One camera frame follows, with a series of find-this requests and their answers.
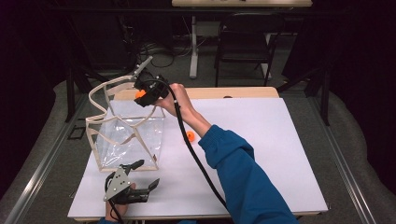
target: gray floor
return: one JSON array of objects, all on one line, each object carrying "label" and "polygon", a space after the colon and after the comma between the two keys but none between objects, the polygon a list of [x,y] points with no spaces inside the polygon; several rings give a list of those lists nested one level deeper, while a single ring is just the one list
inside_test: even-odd
[{"label": "gray floor", "polygon": [[[288,58],[292,37],[282,37],[276,51],[273,78],[269,86],[280,86],[280,75]],[[176,57],[166,68],[150,66],[153,74],[163,74],[170,82],[186,87],[213,87],[214,47],[210,41],[199,48],[198,78],[190,79],[190,56]],[[171,62],[170,57],[154,56],[154,64]],[[222,69],[230,75],[260,76],[250,67]],[[258,80],[222,79],[220,86],[260,86]],[[301,223],[396,223],[396,197],[378,180],[366,160],[366,145],[359,124],[344,104],[333,94],[330,98],[329,120],[326,127],[318,117],[317,98],[305,98],[301,83],[281,93],[290,111],[306,155],[330,211],[313,217],[300,218]],[[87,138],[67,139],[75,127],[84,127],[87,102],[78,103],[78,113],[70,123],[66,118],[65,83],[55,91],[57,99],[45,128],[20,173],[0,202],[2,220],[8,223],[75,223],[67,218],[85,162],[91,152]],[[78,129],[72,136],[78,135]]]}]

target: person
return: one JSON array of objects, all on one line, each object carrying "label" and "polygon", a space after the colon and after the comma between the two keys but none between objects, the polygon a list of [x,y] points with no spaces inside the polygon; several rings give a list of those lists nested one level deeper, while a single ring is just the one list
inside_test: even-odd
[{"label": "person", "polygon": [[[264,170],[253,147],[233,131],[211,124],[193,107],[182,84],[171,84],[183,121],[201,137],[198,144],[208,165],[217,170],[227,209],[234,223],[298,223]],[[172,94],[154,103],[176,116]]]}]

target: black chair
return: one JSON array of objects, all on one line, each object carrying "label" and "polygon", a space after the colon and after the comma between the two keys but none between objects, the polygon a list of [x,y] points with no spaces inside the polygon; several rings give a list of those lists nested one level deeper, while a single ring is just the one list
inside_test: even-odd
[{"label": "black chair", "polygon": [[[283,31],[282,16],[268,13],[234,13],[227,16],[219,26],[219,43],[215,59],[216,87],[219,84],[219,64],[267,63],[264,85],[267,85],[271,63],[276,49],[276,40]],[[266,36],[271,35],[269,43]]]}]

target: white tabletop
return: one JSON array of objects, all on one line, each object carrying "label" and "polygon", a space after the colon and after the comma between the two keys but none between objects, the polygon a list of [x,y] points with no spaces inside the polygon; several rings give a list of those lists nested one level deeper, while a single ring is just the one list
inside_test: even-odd
[{"label": "white tabletop", "polygon": [[311,0],[172,0],[174,7],[311,7]]},{"label": "white tabletop", "polygon": [[[281,98],[192,100],[210,122],[233,130],[255,148],[256,162],[268,174],[294,215],[328,210],[318,182],[305,156],[290,114]],[[192,146],[222,196],[216,171],[205,161],[196,139]],[[184,144],[177,119],[166,114],[159,171],[131,172],[137,188],[160,178],[147,203],[134,203],[126,214],[132,219],[227,217]],[[93,155],[81,180],[69,217],[96,219],[105,214],[104,184],[109,173],[100,173]]]}]

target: desk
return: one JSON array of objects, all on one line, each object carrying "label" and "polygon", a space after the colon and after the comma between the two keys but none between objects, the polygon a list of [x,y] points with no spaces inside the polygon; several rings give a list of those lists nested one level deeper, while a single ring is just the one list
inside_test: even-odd
[{"label": "desk", "polygon": [[[311,5],[311,0],[172,0],[172,6],[174,7],[311,7]],[[197,78],[198,48],[196,36],[196,19],[195,16],[192,16],[190,78]],[[262,64],[264,74],[267,67],[267,64]]]},{"label": "desk", "polygon": [[[194,106],[208,120],[224,129],[234,130],[255,147],[256,162],[268,174],[294,215],[314,215],[328,210],[289,111],[274,88],[197,88],[188,89],[188,93]],[[133,91],[124,91],[116,96],[116,100],[128,100],[133,96]],[[233,99],[219,99],[224,96],[232,96]],[[192,147],[224,197],[216,171],[206,164],[198,141],[192,142]],[[126,218],[150,220],[229,216],[184,145],[177,119],[167,113],[159,166],[159,171],[129,174],[138,188],[146,188],[156,178],[161,180],[158,188],[150,193],[147,203],[131,204]],[[104,215],[103,185],[107,176],[108,173],[98,171],[91,154],[69,217],[83,221]]]}]

